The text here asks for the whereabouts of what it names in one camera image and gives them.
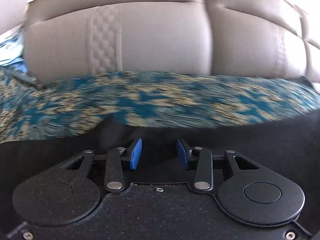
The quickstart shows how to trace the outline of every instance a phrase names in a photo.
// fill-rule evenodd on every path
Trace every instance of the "light blue cloth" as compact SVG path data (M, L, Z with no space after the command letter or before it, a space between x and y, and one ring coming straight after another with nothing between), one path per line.
M7 64L3 64L2 66L9 66L9 65L11 65L11 67L13 67L15 69L22 71L23 73L28 72L28 68L27 68L26 63L24 62L24 59L22 57L17 57L13 61L10 61Z
M0 43L0 66L11 65L20 71L27 72L23 58L23 30L15 36Z

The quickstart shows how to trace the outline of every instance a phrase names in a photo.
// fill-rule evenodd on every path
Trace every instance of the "teal floral fabric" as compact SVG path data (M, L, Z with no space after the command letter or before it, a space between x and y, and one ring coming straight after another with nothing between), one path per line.
M83 134L107 115L145 127L219 127L320 108L320 95L282 79L160 72L108 73L39 87L0 70L0 142Z

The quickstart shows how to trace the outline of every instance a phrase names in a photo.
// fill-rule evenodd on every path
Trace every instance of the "black fabric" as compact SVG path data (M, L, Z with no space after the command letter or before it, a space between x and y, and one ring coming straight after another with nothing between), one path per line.
M140 137L143 150L131 181L188 181L192 174L183 171L177 159L178 136L214 154L236 150L296 182L306 195L298 222L312 233L320 230L320 111L280 122L218 129L138 128L108 118L78 137L1 144L0 230L8 232L19 223L11 205L11 193L19 183L83 150L103 154Z

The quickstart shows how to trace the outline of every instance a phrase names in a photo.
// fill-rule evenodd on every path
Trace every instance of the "blue gripper pad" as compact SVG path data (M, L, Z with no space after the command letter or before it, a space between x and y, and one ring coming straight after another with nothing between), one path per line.
M130 159L130 170L134 171L137 168L141 151L142 151L142 140L139 139L132 150L132 155Z
M189 161L187 158L187 151L182 145L180 140L177 140L177 152L178 152L179 159L182 163L182 166L186 170L188 168Z

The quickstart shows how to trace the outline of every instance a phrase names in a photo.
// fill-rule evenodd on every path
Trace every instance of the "triangular cutout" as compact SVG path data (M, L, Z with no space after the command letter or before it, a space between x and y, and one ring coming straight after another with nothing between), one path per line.
M66 163L65 165L61 166L64 170L78 170L84 161L84 156L79 156L78 158L72 160L71 162Z
M252 164L251 162L245 160L240 156L235 156L234 159L240 170L258 170L259 169L258 166Z

